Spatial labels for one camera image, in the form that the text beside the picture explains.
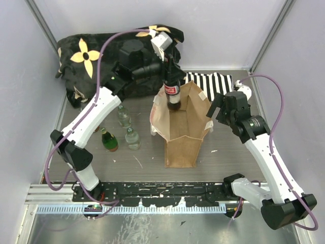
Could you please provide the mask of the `Coca-Cola glass bottle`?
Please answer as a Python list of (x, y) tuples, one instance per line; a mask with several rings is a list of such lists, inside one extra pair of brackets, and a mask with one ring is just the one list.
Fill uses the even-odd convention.
[(164, 90), (167, 96), (167, 106), (172, 111), (177, 111), (181, 107), (180, 81), (167, 83), (164, 82)]

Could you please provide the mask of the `brown canvas tote bag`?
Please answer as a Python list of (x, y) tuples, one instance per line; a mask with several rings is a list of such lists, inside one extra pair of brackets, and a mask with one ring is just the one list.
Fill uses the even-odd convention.
[(206, 116), (210, 101), (193, 81), (180, 87), (180, 101), (179, 110), (169, 110), (161, 88), (150, 112), (151, 134), (165, 140), (166, 168), (194, 168), (204, 137), (213, 130), (213, 121)]

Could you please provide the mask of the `green Perrier bottle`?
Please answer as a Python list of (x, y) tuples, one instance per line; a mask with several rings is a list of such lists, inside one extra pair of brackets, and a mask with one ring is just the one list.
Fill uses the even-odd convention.
[(118, 149), (118, 142), (114, 135), (109, 133), (105, 128), (101, 128), (102, 144), (108, 151), (114, 152)]

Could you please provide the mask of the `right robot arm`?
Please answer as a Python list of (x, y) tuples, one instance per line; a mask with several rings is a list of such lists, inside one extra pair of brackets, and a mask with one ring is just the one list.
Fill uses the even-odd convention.
[(217, 94), (207, 117), (212, 117), (216, 108), (220, 109), (216, 120), (229, 126), (251, 152), (269, 187), (264, 190), (237, 173), (223, 180), (225, 198), (247, 200), (261, 211), (264, 221), (273, 230), (312, 216), (317, 205), (315, 196), (305, 193), (294, 180), (273, 144), (268, 124), (260, 115), (251, 115), (247, 96), (242, 91)]

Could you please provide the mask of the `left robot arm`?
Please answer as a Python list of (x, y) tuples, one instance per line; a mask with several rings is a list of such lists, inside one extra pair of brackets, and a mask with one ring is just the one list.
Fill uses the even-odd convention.
[[(89, 201), (97, 201), (102, 195), (91, 161), (93, 156), (85, 146), (103, 119), (118, 107), (137, 87), (138, 80), (159, 76), (165, 84), (179, 84), (185, 73), (177, 64), (174, 55), (176, 39), (149, 41), (145, 48), (140, 39), (127, 40), (119, 50), (119, 60), (110, 69), (101, 68), (105, 49), (113, 42), (108, 39), (100, 51), (88, 49), (87, 43), (80, 39), (79, 50), (70, 60), (83, 63), (88, 78), (96, 77), (96, 92), (85, 109), (63, 131), (54, 130), (50, 138), (54, 149), (73, 169), (77, 181), (83, 187), (83, 195)], [(101, 80), (101, 72), (107, 74)]]

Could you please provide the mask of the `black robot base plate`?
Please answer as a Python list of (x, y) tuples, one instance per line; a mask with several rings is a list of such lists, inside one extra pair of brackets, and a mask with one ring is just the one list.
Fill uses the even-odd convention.
[(118, 201), (124, 207), (175, 207), (181, 201), (186, 207), (211, 207), (239, 201), (218, 182), (101, 182), (89, 195), (101, 202)]

